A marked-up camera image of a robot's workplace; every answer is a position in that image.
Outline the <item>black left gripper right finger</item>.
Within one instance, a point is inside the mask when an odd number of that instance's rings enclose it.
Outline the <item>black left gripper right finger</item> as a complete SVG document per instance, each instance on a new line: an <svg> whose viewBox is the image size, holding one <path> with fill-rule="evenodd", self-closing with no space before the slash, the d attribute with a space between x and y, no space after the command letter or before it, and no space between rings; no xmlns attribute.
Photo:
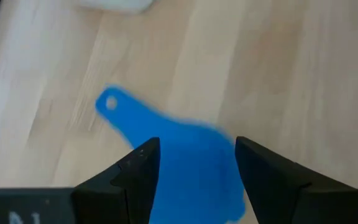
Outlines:
<svg viewBox="0 0 358 224"><path fill-rule="evenodd" d="M236 139L242 183L259 224L341 224L357 218L354 188L245 137Z"/></svg>

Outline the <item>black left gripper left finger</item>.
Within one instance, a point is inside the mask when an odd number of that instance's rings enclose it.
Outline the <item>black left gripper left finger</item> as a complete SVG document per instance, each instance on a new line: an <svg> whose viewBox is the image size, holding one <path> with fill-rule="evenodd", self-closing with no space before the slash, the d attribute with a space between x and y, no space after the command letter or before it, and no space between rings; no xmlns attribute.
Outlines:
<svg viewBox="0 0 358 224"><path fill-rule="evenodd" d="M150 138L72 193L76 224L149 224L160 167Z"/></svg>

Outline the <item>bright blue measuring cup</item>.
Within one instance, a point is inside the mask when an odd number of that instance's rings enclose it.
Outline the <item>bright blue measuring cup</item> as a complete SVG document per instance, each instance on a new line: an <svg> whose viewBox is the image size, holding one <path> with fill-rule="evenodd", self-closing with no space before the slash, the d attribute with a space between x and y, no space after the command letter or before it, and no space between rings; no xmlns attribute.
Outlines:
<svg viewBox="0 0 358 224"><path fill-rule="evenodd" d="M132 147L160 140L150 224L227 224L244 216L244 186L234 143L225 134L170 116L118 86L102 91L95 108Z"/></svg>

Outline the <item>white plastic basket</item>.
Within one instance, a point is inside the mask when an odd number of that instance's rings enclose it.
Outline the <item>white plastic basket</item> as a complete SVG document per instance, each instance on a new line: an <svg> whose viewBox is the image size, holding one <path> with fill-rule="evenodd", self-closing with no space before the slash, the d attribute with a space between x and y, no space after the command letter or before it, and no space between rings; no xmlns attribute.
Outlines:
<svg viewBox="0 0 358 224"><path fill-rule="evenodd" d="M79 5L105 11L140 13L155 0L75 0Z"/></svg>

